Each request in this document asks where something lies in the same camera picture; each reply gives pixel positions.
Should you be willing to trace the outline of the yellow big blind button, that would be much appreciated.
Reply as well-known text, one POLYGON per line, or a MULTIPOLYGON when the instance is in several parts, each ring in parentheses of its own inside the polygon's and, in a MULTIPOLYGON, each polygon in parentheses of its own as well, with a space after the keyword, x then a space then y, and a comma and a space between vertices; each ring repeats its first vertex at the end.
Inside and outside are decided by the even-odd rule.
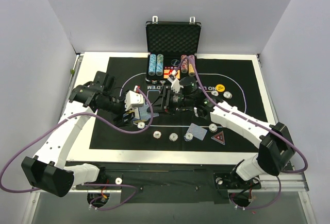
POLYGON ((216 90, 220 93, 224 92, 225 91, 225 85, 223 84, 217 84, 216 85, 216 90))

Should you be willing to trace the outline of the blue chip stack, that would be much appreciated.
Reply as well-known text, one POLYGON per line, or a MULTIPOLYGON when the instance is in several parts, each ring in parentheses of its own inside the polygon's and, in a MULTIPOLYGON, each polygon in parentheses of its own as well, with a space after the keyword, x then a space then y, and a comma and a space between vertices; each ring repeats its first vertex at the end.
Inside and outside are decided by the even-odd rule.
POLYGON ((184 135, 184 140, 185 140, 186 142, 190 142, 190 141, 192 141, 193 138, 194 138, 194 136, 193 136, 193 134, 190 133, 190 132, 187 132, 187 133, 184 135))

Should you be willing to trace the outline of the blue playing card deck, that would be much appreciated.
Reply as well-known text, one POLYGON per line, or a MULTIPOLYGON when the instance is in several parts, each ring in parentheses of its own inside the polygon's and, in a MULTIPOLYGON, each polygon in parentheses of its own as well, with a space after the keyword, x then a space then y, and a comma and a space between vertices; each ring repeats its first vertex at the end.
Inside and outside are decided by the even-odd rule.
POLYGON ((137 124, 139 122, 147 122, 152 116, 149 106, 144 105, 143 107, 135 108, 134 111, 126 112, 123 117, 125 119, 131 118, 131 122, 137 124))

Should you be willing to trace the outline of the grey chip stack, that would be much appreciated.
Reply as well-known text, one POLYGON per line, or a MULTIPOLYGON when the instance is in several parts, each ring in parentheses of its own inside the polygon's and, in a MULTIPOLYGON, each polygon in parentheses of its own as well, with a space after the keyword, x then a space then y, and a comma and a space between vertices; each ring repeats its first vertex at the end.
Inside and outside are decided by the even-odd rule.
POLYGON ((170 135, 169 135, 169 140, 170 141, 177 141, 177 139, 178 139, 178 135, 176 134, 176 133, 171 133, 170 135))

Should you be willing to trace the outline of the red triangular dealer marker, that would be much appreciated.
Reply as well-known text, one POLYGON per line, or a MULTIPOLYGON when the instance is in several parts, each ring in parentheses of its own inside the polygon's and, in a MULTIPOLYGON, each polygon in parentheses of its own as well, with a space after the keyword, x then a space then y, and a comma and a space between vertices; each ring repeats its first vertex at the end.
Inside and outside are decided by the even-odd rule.
POLYGON ((224 137, 224 132, 223 131, 213 135, 211 137, 211 139, 218 142, 218 143, 220 143, 220 144, 222 144, 222 145, 225 145, 225 137, 224 137))

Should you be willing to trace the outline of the red chip stack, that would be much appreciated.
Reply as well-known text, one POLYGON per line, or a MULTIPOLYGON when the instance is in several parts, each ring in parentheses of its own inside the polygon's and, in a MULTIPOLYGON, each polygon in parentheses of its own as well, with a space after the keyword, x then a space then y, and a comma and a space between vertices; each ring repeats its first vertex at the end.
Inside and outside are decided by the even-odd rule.
POLYGON ((161 138, 161 132, 160 132, 160 131, 155 131, 155 132, 153 133, 153 137, 156 138, 156 139, 161 138))

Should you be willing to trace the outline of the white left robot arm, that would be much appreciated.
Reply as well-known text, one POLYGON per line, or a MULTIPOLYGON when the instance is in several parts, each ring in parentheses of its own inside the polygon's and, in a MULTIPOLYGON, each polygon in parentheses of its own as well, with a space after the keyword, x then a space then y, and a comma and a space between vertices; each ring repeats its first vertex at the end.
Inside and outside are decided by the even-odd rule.
POLYGON ((25 157, 21 167, 31 186, 59 197, 83 183, 102 188, 106 183, 105 169, 93 164, 66 166, 68 154, 83 126, 96 110, 122 114, 124 104, 111 96, 114 78, 96 72, 94 80, 72 90, 61 117, 63 125, 56 128, 34 157, 25 157))

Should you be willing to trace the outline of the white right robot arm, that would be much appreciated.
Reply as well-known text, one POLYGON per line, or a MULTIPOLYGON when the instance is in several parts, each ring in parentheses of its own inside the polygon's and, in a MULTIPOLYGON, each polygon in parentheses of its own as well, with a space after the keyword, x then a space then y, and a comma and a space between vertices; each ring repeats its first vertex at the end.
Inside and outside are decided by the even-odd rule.
POLYGON ((243 187, 261 174, 278 176, 295 154, 284 124, 262 122, 239 111, 220 96, 207 93, 193 77, 170 81, 172 84, 163 86, 159 95, 161 112, 175 115, 192 111, 196 117, 239 134, 258 149, 255 156, 241 160, 224 177, 229 186, 243 187))

